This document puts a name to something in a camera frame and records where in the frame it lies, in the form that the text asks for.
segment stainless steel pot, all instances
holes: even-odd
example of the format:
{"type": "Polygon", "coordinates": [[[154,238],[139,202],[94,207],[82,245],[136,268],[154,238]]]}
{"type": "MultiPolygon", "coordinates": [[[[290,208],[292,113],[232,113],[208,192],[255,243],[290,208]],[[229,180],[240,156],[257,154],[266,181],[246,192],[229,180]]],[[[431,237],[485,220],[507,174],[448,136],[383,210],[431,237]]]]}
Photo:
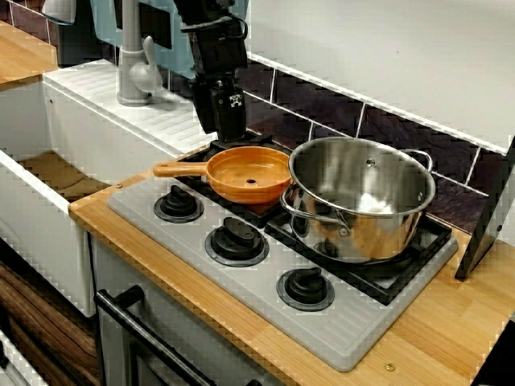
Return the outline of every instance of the stainless steel pot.
{"type": "Polygon", "coordinates": [[[420,150],[396,150],[355,138],[321,138],[290,156],[294,184],[281,196],[295,235],[334,260],[390,259],[414,235],[435,196],[432,161],[420,150]],[[407,154],[421,154],[427,168],[407,154]]]}

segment stove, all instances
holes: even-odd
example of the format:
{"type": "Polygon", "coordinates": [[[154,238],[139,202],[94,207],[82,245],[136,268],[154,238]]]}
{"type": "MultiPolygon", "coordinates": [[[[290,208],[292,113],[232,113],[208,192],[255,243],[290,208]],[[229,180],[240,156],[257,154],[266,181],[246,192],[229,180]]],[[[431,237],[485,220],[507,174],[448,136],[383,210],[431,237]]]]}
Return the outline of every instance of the stove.
{"type": "MultiPolygon", "coordinates": [[[[249,134],[236,146],[289,153],[269,136],[249,134]]],[[[224,148],[212,142],[187,161],[224,148]]],[[[200,178],[147,179],[108,206],[340,372],[356,366],[458,249],[450,228],[424,216],[392,261],[333,261],[295,239],[278,202],[231,203],[200,178]]]]}

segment oven handle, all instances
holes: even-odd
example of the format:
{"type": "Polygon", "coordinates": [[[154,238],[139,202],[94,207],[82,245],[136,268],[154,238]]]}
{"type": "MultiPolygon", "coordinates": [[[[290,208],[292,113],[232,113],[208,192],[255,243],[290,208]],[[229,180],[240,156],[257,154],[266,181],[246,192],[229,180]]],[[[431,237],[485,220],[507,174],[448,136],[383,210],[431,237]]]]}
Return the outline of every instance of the oven handle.
{"type": "Polygon", "coordinates": [[[127,308],[136,302],[142,301],[144,297],[145,294],[141,287],[134,285],[115,298],[110,296],[105,289],[101,289],[95,294],[94,301],[115,322],[126,329],[188,384],[194,386],[216,386],[215,382],[202,374],[173,347],[170,347],[157,334],[145,326],[139,318],[127,311],[127,308]]]}

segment sink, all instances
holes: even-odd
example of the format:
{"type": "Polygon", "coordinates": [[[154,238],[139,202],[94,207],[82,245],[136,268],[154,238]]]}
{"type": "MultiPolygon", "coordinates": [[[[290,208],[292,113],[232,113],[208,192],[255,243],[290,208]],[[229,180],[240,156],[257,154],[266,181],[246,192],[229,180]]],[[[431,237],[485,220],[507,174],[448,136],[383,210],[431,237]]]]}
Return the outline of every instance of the sink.
{"type": "Polygon", "coordinates": [[[115,184],[210,142],[190,101],[130,108],[116,66],[101,60],[0,92],[0,237],[87,317],[95,313],[88,234],[69,202],[19,162],[53,150],[115,184]]]}

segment orange frying pan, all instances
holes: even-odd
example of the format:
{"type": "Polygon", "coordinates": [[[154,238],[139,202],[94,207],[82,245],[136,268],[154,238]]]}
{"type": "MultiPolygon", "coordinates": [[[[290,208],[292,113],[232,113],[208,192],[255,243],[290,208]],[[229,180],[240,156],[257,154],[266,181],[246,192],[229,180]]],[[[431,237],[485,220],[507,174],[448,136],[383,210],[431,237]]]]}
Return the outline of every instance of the orange frying pan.
{"type": "Polygon", "coordinates": [[[268,203],[290,185],[288,156],[257,146],[236,147],[214,155],[207,162],[161,162],[157,177],[203,175],[212,189],[235,203],[268,203]]]}

